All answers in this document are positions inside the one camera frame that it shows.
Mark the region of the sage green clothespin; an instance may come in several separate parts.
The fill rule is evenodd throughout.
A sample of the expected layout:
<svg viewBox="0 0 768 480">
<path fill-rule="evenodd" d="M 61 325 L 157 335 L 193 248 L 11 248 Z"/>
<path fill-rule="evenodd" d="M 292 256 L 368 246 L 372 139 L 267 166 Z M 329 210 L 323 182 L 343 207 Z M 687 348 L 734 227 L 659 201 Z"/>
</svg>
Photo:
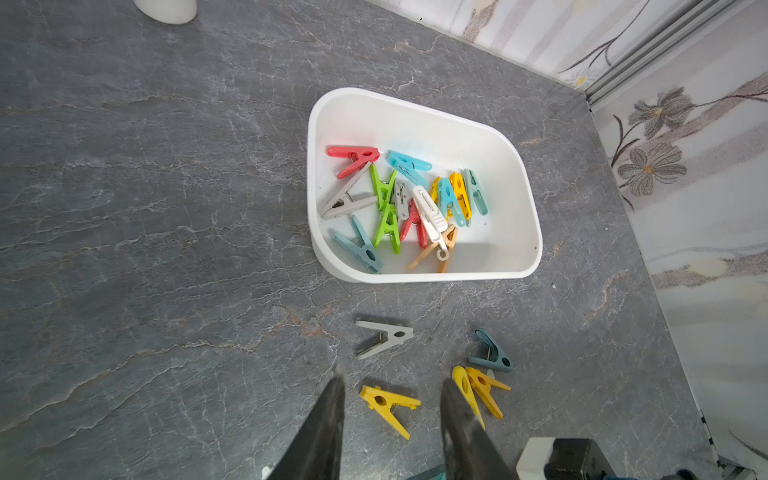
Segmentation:
<svg viewBox="0 0 768 480">
<path fill-rule="evenodd" d="M 479 179 L 475 172 L 471 169 L 464 169 L 462 171 L 462 177 L 472 212 L 478 215 L 486 216 L 489 213 L 489 208 Z"/>
<path fill-rule="evenodd" d="M 383 260 L 373 245 L 362 220 L 356 214 L 346 217 L 346 227 L 332 226 L 329 233 L 330 246 L 336 256 L 350 268 L 378 275 L 383 272 Z"/>
</svg>

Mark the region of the lime green clothespin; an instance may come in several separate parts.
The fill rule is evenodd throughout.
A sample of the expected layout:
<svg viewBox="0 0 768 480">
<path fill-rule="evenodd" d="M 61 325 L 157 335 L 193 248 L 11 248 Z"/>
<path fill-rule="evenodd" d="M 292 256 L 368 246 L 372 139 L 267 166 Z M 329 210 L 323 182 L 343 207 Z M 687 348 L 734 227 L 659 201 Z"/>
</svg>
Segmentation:
<svg viewBox="0 0 768 480">
<path fill-rule="evenodd" d="M 373 239 L 373 246 L 375 248 L 380 246 L 385 235 L 387 235 L 391 241 L 393 252 L 396 255 L 399 255 L 401 253 L 401 240 L 397 211 L 393 204 L 387 204 L 381 213 L 380 223 Z"/>
<path fill-rule="evenodd" d="M 389 178 L 386 181 L 381 179 L 375 163 L 370 164 L 369 172 L 376 197 L 377 209 L 379 211 L 384 211 L 386 206 L 391 203 L 396 180 L 396 171 L 392 169 Z"/>
</svg>

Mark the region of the beige clothespin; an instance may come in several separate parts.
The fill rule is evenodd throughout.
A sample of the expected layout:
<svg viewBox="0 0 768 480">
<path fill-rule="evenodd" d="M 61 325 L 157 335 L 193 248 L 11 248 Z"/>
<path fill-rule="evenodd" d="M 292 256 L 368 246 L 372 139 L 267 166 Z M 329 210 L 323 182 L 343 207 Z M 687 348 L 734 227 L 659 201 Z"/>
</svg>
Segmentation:
<svg viewBox="0 0 768 480">
<path fill-rule="evenodd" d="M 408 270 L 413 270 L 419 263 L 427 258 L 430 254 L 435 253 L 438 260 L 437 272 L 445 273 L 450 264 L 451 254 L 455 248 L 458 235 L 458 226 L 450 224 L 446 231 L 441 234 L 441 238 L 437 242 L 429 244 L 424 248 L 421 253 L 407 265 Z"/>
</svg>

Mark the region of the lime green clothespin bottom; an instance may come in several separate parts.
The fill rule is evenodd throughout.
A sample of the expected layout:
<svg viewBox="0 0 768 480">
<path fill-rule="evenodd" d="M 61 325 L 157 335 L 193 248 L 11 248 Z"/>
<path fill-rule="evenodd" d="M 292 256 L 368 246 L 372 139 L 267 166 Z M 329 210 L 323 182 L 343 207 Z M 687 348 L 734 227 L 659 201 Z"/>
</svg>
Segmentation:
<svg viewBox="0 0 768 480">
<path fill-rule="evenodd" d="M 381 213 L 380 223 L 373 239 L 373 246 L 375 248 L 380 246 L 385 235 L 387 235 L 391 241 L 393 252 L 396 255 L 399 255 L 401 253 L 401 240 L 397 211 L 393 204 L 387 204 Z"/>
</svg>

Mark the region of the white clothespin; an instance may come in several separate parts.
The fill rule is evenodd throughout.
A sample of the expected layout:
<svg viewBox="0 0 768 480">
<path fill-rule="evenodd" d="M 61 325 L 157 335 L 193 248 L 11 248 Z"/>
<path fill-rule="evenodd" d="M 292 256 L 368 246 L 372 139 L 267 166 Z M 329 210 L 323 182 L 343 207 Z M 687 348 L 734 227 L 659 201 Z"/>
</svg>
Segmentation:
<svg viewBox="0 0 768 480">
<path fill-rule="evenodd" d="M 448 228 L 447 220 L 432 201 L 430 193 L 422 186 L 413 187 L 412 198 L 419 210 L 430 243 L 437 242 Z"/>
</svg>

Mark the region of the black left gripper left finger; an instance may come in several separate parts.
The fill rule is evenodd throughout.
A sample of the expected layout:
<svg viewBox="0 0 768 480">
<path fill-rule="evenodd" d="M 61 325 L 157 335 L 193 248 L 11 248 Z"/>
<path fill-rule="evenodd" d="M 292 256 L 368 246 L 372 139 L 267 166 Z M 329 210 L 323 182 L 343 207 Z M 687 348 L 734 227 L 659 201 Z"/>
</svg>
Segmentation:
<svg viewBox="0 0 768 480">
<path fill-rule="evenodd" d="M 345 381 L 326 385 L 269 479 L 338 479 L 341 468 Z"/>
</svg>

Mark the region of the red clothespin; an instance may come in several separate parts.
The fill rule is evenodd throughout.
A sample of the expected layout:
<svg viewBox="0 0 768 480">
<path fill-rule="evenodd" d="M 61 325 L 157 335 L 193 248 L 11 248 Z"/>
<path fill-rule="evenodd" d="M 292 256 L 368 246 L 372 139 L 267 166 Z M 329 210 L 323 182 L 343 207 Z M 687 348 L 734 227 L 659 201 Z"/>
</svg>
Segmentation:
<svg viewBox="0 0 768 480">
<path fill-rule="evenodd" d="M 405 241 L 412 227 L 414 227 L 416 230 L 419 247 L 421 249 L 425 249 L 429 245 L 430 241 L 414 200 L 409 202 L 408 217 L 403 226 L 400 228 L 399 239 L 401 242 Z"/>
<path fill-rule="evenodd" d="M 376 147 L 333 145 L 326 148 L 326 154 L 350 161 L 350 164 L 336 175 L 336 178 L 341 180 L 375 163 L 380 158 L 381 151 Z"/>
</svg>

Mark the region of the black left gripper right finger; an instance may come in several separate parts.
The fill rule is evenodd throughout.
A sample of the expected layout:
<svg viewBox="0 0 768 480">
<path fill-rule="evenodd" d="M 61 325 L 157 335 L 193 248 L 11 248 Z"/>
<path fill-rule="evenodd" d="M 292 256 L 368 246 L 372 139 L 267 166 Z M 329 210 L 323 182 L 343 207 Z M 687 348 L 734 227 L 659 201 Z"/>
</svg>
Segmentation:
<svg viewBox="0 0 768 480">
<path fill-rule="evenodd" d="M 441 437 L 447 479 L 515 479 L 458 385 L 442 383 Z"/>
</svg>

